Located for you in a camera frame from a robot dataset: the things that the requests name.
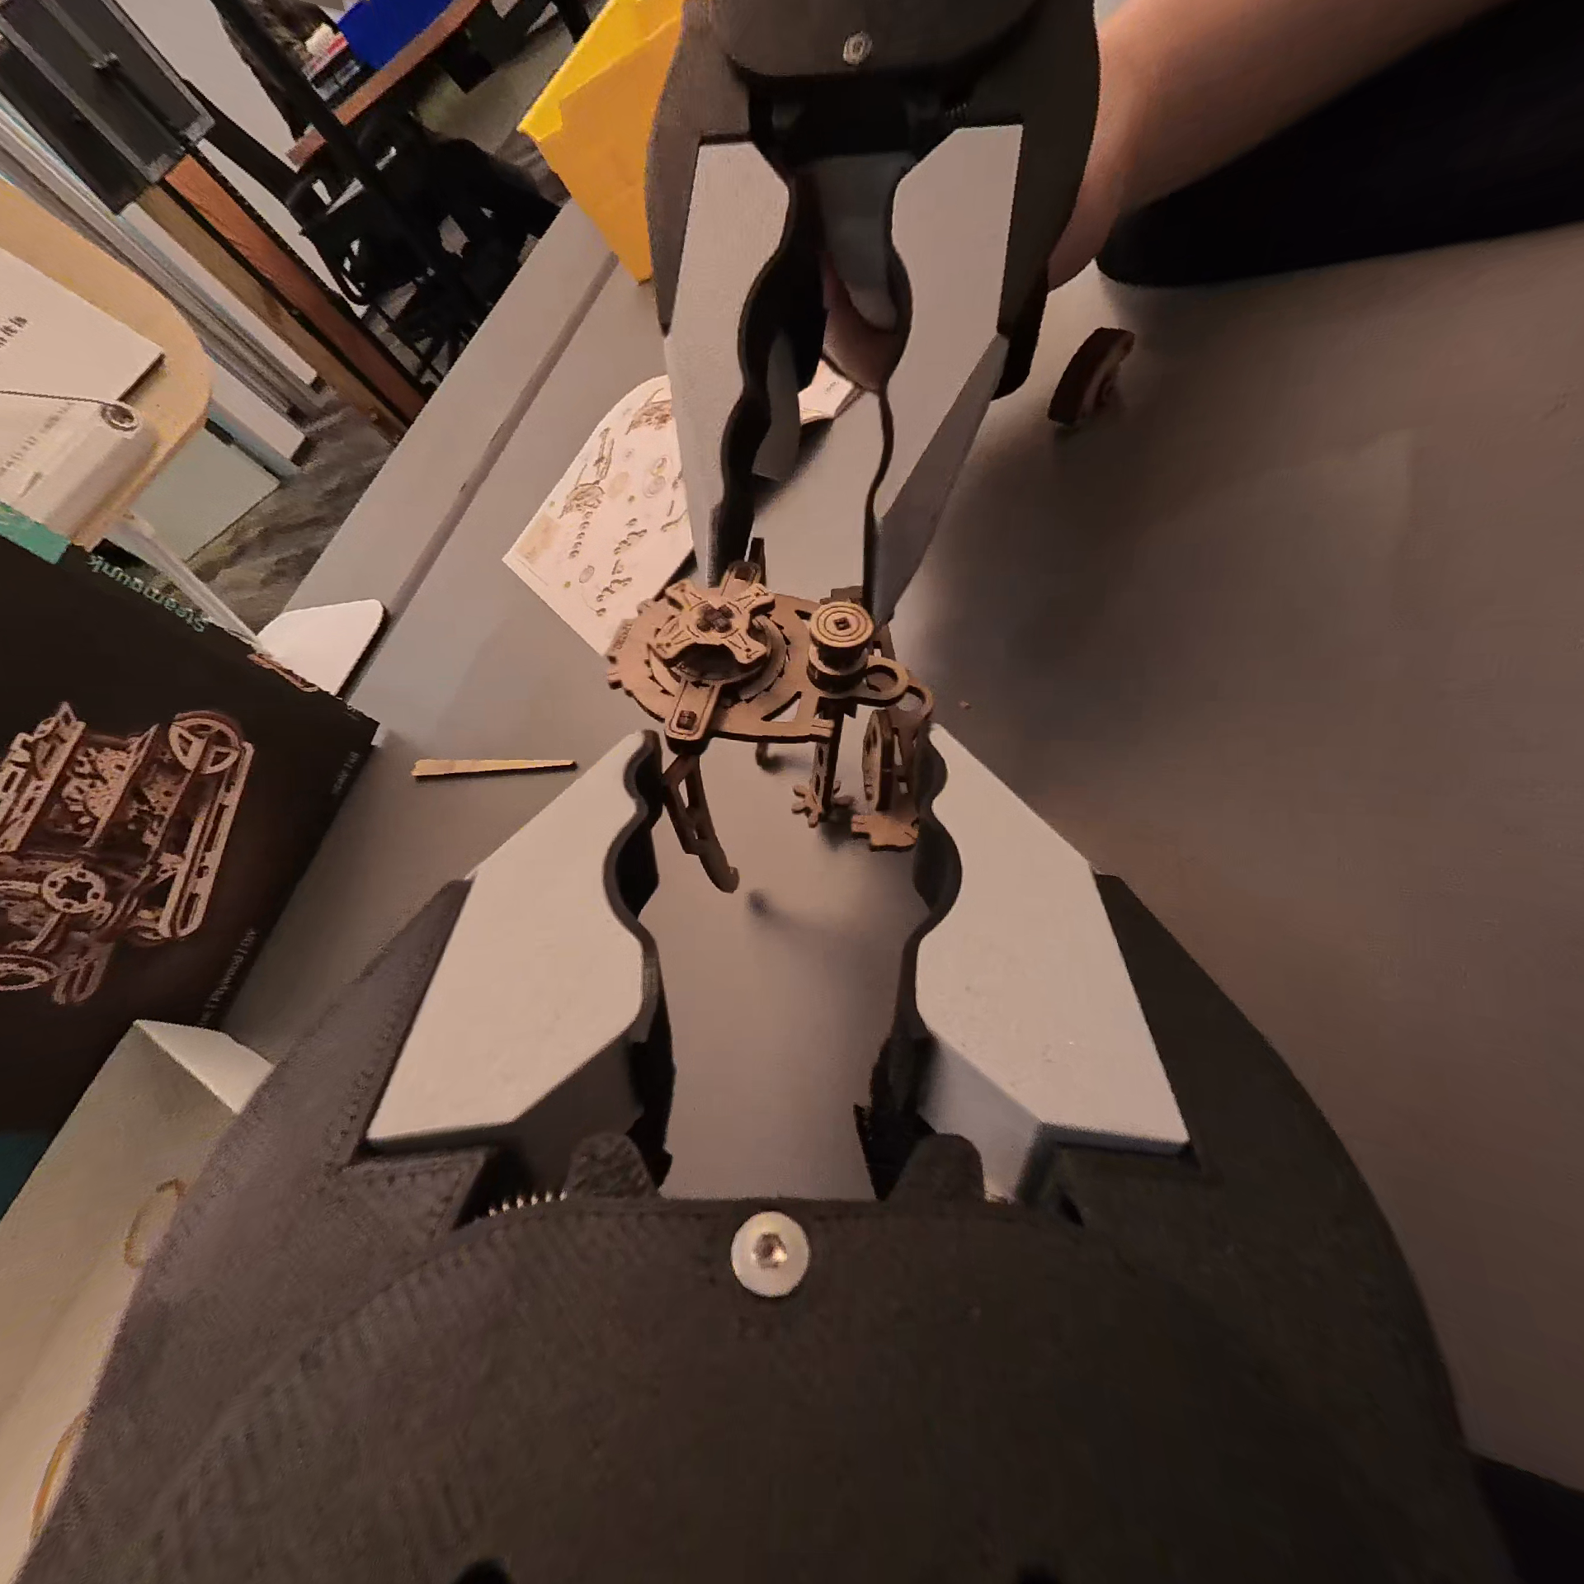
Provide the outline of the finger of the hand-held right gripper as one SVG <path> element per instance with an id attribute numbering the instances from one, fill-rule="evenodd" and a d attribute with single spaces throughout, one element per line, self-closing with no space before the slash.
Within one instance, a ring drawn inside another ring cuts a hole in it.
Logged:
<path id="1" fill-rule="evenodd" d="M 878 623 L 897 611 L 1005 369 L 999 288 L 1018 166 L 1018 122 L 958 131 L 892 192 L 912 334 L 882 388 L 889 467 L 863 566 Z"/>
<path id="2" fill-rule="evenodd" d="M 750 559 L 758 485 L 786 485 L 806 438 L 796 192 L 751 141 L 708 141 L 691 177 L 663 367 L 704 586 Z"/>

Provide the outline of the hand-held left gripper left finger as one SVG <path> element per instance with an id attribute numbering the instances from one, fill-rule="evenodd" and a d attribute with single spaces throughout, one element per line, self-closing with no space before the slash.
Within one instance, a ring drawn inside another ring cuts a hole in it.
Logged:
<path id="1" fill-rule="evenodd" d="M 473 877 L 371 1153 L 572 1153 L 669 1115 L 657 895 L 663 741 L 625 734 Z"/>

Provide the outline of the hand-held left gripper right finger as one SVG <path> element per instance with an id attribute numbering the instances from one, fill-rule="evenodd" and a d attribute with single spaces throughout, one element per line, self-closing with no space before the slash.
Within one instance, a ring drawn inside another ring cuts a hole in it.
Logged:
<path id="1" fill-rule="evenodd" d="M 1187 1159 L 1170 1066 L 1088 859 L 942 724 L 919 728 L 919 928 L 863 1104 L 889 1199 L 927 1135 L 980 1149 L 995 1199 L 1036 1199 L 1064 1149 Z"/>

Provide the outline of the wooden gear model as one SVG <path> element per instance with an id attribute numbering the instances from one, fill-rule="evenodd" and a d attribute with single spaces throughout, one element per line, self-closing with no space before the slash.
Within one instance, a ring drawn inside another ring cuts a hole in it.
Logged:
<path id="1" fill-rule="evenodd" d="M 918 846 L 932 691 L 852 591 L 783 597 L 758 560 L 734 560 L 708 591 L 682 580 L 619 627 L 609 686 L 663 724 L 672 753 L 663 803 L 717 895 L 734 895 L 734 866 L 704 785 L 715 741 L 750 741 L 758 762 L 810 748 L 810 777 L 795 785 L 810 825 L 842 819 L 871 846 Z"/>

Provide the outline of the person's right forearm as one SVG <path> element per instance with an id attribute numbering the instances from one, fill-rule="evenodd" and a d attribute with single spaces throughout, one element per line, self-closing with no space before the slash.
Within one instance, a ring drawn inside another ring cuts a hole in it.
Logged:
<path id="1" fill-rule="evenodd" d="M 1264 141 L 1324 122 L 1584 115 L 1580 0 L 1135 0 L 1103 25 L 1103 115 L 1049 288 L 1116 220 Z"/>

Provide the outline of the black model kit box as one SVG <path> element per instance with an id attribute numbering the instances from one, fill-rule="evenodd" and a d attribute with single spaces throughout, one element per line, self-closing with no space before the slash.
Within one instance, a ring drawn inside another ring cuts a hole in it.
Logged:
<path id="1" fill-rule="evenodd" d="M 195 608 L 0 547 L 0 1208 L 136 1024 L 213 1027 L 377 724 Z"/>

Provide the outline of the person's right hand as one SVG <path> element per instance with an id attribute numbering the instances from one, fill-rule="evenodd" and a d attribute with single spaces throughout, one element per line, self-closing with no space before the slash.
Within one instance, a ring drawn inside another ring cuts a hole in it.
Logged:
<path id="1" fill-rule="evenodd" d="M 846 288 L 831 259 L 818 259 L 818 296 L 825 296 L 825 367 L 852 388 L 889 388 L 907 354 L 907 316 L 892 288 Z"/>

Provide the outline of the small wooden wheel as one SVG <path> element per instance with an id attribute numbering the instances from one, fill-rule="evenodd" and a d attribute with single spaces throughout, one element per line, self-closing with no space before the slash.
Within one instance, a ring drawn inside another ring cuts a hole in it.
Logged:
<path id="1" fill-rule="evenodd" d="M 1064 369 L 1064 381 L 1055 381 L 1055 394 L 1049 394 L 1049 423 L 1055 429 L 1083 429 L 1083 423 L 1096 423 L 1107 405 L 1114 405 L 1114 394 L 1116 394 L 1116 369 L 1126 369 L 1126 358 L 1135 354 L 1135 334 L 1126 334 L 1126 329 L 1096 329 L 1078 351 L 1072 351 L 1072 358 L 1065 358 L 1065 369 Z"/>

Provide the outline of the yellow plastic bin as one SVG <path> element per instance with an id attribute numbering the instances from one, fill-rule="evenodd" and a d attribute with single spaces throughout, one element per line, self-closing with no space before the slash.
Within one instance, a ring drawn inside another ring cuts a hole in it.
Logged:
<path id="1" fill-rule="evenodd" d="M 521 115 L 521 133 L 635 279 L 651 279 L 646 148 L 682 17 L 682 0 L 609 0 Z"/>

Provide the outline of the printed instruction sheet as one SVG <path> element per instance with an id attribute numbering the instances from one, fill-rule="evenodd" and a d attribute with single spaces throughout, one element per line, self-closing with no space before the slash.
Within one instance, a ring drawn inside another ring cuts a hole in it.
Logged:
<path id="1" fill-rule="evenodd" d="M 597 651 L 691 560 L 669 379 L 632 388 L 530 516 L 506 566 Z"/>

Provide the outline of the black office chair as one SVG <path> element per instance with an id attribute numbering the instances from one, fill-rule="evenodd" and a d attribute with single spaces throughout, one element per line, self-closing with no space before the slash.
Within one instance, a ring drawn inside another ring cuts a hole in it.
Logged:
<path id="1" fill-rule="evenodd" d="M 413 117 L 354 141 L 402 220 L 332 152 L 299 177 L 286 215 L 377 341 L 441 388 L 560 208 L 521 171 Z"/>

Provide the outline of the wooden top table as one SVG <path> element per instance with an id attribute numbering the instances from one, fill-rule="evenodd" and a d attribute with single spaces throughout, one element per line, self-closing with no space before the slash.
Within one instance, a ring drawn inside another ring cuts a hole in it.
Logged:
<path id="1" fill-rule="evenodd" d="M 380 106 L 413 106 L 441 75 L 457 66 L 476 84 L 487 75 L 473 45 L 473 25 L 481 11 L 487 0 L 452 0 L 388 66 L 363 66 L 332 25 L 332 45 L 311 56 L 311 84 L 342 131 L 363 122 Z"/>

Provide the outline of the white cardboard piece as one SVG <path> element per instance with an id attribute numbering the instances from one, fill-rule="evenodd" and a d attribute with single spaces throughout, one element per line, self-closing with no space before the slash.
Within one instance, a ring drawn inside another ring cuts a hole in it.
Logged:
<path id="1" fill-rule="evenodd" d="M 255 661 L 299 682 L 302 691 L 342 698 L 380 623 L 380 599 L 286 608 L 261 627 Z"/>

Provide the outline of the person's dark clothing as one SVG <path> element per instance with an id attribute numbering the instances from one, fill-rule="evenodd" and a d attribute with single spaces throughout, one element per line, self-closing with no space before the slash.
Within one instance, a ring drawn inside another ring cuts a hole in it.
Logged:
<path id="1" fill-rule="evenodd" d="M 1474 122 L 1298 122 L 1116 220 L 1103 277 L 1231 288 L 1580 225 L 1580 115 Z"/>

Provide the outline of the blue plastic bin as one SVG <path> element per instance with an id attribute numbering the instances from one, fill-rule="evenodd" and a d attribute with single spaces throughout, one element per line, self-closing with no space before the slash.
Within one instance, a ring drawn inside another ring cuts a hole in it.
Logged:
<path id="1" fill-rule="evenodd" d="M 442 0 L 354 0 L 340 33 L 363 66 L 388 66 L 441 11 Z"/>

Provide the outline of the brown wooden board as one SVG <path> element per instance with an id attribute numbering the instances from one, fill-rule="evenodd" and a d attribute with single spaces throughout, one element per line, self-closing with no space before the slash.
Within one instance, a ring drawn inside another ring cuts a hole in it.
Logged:
<path id="1" fill-rule="evenodd" d="M 430 405 L 423 381 L 200 152 L 185 152 L 143 198 L 143 215 L 299 351 L 380 438 L 403 438 Z"/>

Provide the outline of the white cardboard box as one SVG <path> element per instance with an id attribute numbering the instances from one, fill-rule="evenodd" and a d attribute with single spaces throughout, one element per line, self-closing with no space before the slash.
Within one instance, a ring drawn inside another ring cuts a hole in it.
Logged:
<path id="1" fill-rule="evenodd" d="M 115 1333 L 213 1141 L 269 1081 L 220 1027 L 136 1024 L 0 1218 L 0 1581 L 93 1419 Z"/>

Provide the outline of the round plywood side table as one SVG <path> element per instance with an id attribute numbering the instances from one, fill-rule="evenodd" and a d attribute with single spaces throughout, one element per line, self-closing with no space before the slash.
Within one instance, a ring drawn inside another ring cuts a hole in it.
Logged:
<path id="1" fill-rule="evenodd" d="M 0 188 L 0 241 L 76 296 L 163 351 L 163 358 L 126 397 L 148 434 L 143 467 L 76 525 L 76 547 L 100 547 L 152 491 L 152 477 L 208 429 L 208 354 L 185 316 L 148 277 L 81 234 L 11 181 Z"/>

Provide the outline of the black metal cabinet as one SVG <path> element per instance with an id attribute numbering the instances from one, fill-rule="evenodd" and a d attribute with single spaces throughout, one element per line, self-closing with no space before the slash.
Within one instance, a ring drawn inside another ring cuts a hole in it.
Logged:
<path id="1" fill-rule="evenodd" d="M 208 104 L 115 0 L 8 0 L 0 97 L 105 215 L 136 208 L 213 131 Z"/>

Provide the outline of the white paper booklet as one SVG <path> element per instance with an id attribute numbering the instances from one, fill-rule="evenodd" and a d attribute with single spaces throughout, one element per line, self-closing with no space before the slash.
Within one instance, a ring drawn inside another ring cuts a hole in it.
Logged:
<path id="1" fill-rule="evenodd" d="M 163 351 L 85 304 L 43 269 L 0 254 L 0 412 L 42 423 L 43 412 L 116 405 L 163 367 Z"/>

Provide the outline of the white flat box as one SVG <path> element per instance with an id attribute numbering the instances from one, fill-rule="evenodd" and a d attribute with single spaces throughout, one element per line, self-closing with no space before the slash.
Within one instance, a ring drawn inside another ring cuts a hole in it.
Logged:
<path id="1" fill-rule="evenodd" d="M 152 460 L 157 434 L 116 397 L 0 394 L 0 506 L 81 540 Z"/>

